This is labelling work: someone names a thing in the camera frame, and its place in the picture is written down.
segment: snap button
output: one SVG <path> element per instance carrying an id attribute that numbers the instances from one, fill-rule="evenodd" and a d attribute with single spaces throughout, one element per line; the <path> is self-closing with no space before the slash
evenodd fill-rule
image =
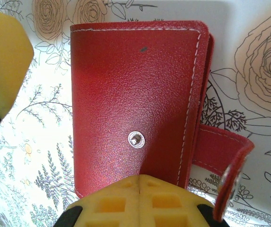
<path id="1" fill-rule="evenodd" d="M 128 136 L 129 144 L 134 148 L 142 148 L 145 144 L 145 138 L 142 133 L 133 131 Z"/>

